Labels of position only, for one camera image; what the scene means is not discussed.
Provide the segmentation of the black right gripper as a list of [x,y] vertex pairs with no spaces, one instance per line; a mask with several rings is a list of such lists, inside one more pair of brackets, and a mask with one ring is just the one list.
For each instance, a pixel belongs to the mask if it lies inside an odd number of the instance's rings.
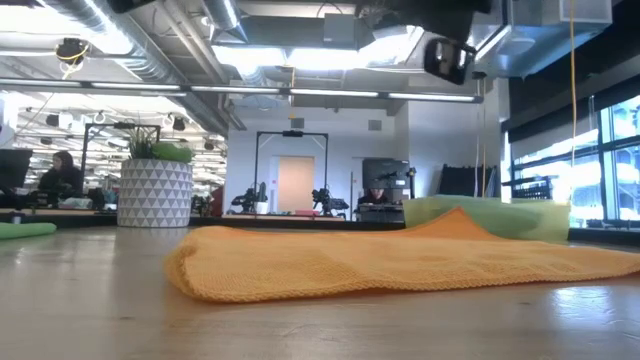
[[476,13],[490,14],[493,0],[355,0],[355,16],[362,18],[376,39],[421,28],[441,37],[465,42]]

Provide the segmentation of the orange microfiber towel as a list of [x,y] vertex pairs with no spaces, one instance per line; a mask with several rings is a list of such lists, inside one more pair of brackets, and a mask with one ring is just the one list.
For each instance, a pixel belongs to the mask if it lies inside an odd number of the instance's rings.
[[366,291],[440,291],[640,273],[640,254],[490,234],[457,207],[413,228],[371,232],[189,232],[164,261],[183,294],[216,303]]

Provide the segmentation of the green microfiber towel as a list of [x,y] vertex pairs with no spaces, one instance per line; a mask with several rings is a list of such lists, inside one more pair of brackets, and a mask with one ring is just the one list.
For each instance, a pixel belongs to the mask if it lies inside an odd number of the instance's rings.
[[56,230],[57,226],[53,223],[0,223],[0,240],[48,235]]

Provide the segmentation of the black cabinet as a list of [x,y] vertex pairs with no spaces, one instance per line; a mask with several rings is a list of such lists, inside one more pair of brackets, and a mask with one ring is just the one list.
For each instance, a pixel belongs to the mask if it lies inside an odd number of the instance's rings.
[[414,194],[412,168],[408,161],[364,159],[362,162],[363,195],[370,188],[382,188],[392,204],[358,204],[357,220],[370,223],[403,223],[403,202]]

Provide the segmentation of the black monitor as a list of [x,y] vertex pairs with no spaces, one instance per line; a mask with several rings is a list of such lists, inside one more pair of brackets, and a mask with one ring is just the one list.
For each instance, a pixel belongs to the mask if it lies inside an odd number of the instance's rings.
[[22,187],[32,155],[30,149],[0,149],[0,186]]
[[496,197],[499,189],[499,171],[496,166],[453,167],[444,164],[436,194]]

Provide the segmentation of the person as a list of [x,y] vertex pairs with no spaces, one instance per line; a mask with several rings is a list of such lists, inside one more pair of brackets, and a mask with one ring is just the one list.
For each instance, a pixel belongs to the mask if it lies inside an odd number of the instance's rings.
[[370,188],[365,191],[365,194],[358,199],[358,204],[392,204],[393,201],[389,198],[385,190],[382,188]]
[[83,173],[74,165],[69,152],[53,154],[52,167],[41,177],[38,190],[44,192],[51,202],[82,196]]

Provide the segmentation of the yellow plastic tray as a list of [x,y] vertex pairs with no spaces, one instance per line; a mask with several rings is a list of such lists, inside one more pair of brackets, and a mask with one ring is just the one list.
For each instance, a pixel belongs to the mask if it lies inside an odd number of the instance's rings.
[[403,202],[407,227],[426,224],[460,207],[471,220],[489,233],[502,238],[538,240],[566,245],[571,207],[553,200],[514,199],[435,195]]

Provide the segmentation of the succulent in white patterned pot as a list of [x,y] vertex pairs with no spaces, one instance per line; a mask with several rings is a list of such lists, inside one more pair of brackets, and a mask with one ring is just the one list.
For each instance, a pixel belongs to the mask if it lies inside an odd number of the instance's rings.
[[160,128],[129,124],[129,158],[122,162],[117,224],[132,228],[182,228],[189,224],[193,151],[160,140]]

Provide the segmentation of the black gantry frame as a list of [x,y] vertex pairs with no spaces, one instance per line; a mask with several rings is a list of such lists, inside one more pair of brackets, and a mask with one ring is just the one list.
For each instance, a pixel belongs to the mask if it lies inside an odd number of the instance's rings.
[[253,183],[265,183],[270,211],[313,213],[312,192],[328,185],[328,145],[326,133],[257,132]]

